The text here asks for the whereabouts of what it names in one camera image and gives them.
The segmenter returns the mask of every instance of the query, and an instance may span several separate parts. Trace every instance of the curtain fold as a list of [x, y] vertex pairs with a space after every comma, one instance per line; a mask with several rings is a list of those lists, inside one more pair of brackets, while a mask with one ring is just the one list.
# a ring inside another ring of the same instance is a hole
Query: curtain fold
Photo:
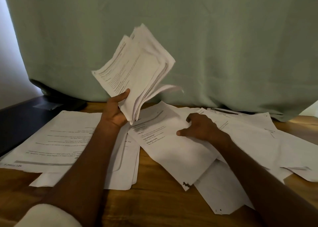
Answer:
[[106, 101], [91, 74], [144, 23], [175, 58], [154, 101], [269, 112], [318, 100], [318, 0], [7, 0], [30, 79]]

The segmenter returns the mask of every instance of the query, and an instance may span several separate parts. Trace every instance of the wooden desk surface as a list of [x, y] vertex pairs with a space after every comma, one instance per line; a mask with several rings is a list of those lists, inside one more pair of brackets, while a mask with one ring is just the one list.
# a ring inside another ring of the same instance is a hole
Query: wooden desk surface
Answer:
[[[84, 112], [101, 112], [105, 103], [89, 103]], [[298, 116], [276, 127], [318, 145], [318, 118]], [[39, 173], [0, 169], [0, 226], [13, 226], [39, 201], [49, 187], [28, 185]], [[293, 174], [285, 184], [318, 208], [318, 183]], [[256, 211], [247, 206], [230, 215], [215, 215], [192, 186], [180, 184], [141, 149], [137, 183], [130, 190], [105, 190], [100, 211], [104, 226], [262, 226]]]

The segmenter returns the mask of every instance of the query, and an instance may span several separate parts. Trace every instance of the right hand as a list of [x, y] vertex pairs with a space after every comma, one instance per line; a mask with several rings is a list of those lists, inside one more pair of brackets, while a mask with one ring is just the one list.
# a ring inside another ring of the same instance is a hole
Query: right hand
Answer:
[[177, 131], [178, 136], [194, 137], [208, 141], [212, 145], [223, 145], [231, 139], [227, 133], [218, 129], [217, 125], [206, 115], [191, 113], [186, 121], [191, 121], [191, 126]]

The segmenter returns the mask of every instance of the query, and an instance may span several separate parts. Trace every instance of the finger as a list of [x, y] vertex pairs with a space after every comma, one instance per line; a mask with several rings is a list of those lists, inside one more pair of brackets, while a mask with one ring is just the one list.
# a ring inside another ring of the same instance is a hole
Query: finger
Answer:
[[186, 119], [187, 122], [192, 121], [193, 117], [195, 117], [196, 115], [200, 115], [199, 113], [190, 113]]
[[181, 137], [189, 137], [190, 134], [190, 127], [189, 128], [185, 128], [185, 129], [181, 129], [177, 131], [177, 136], [181, 136]]
[[129, 92], [130, 92], [130, 89], [126, 89], [125, 92], [123, 92], [123, 93], [121, 93], [121, 94], [119, 94], [117, 96], [109, 98], [109, 100], [107, 102], [111, 102], [111, 103], [116, 102], [116, 103], [118, 103], [118, 102], [126, 99], [127, 96], [129, 95]]

